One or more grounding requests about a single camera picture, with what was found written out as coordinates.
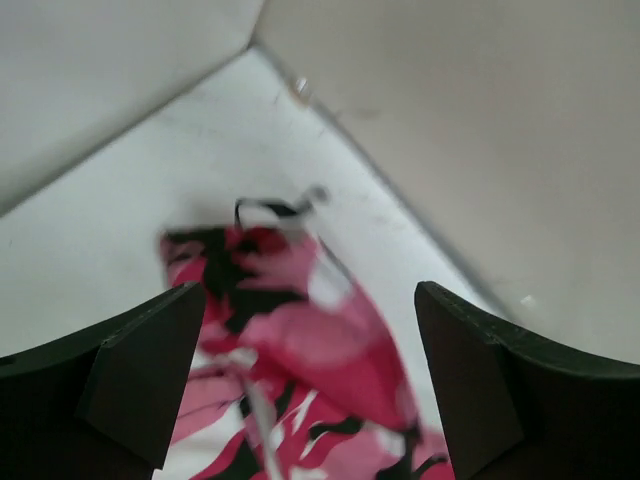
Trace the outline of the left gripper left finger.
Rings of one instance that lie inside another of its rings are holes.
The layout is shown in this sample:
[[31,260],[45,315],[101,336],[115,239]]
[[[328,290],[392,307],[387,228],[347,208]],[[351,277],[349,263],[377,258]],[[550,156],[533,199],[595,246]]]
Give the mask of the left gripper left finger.
[[205,307],[188,283],[1,360],[4,479],[149,479],[164,466]]

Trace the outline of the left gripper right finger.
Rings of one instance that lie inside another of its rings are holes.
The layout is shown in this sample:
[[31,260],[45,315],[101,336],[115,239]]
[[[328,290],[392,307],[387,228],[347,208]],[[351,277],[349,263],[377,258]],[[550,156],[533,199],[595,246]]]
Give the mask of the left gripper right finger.
[[635,479],[639,368],[547,339],[434,282],[414,294],[459,479]]

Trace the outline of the pink camouflage trousers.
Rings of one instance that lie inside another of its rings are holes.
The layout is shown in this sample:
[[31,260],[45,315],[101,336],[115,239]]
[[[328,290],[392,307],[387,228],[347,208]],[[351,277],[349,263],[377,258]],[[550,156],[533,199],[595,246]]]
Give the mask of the pink camouflage trousers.
[[162,235],[168,282],[205,310],[158,478],[453,477],[385,321],[304,227],[326,198],[242,198],[230,224]]

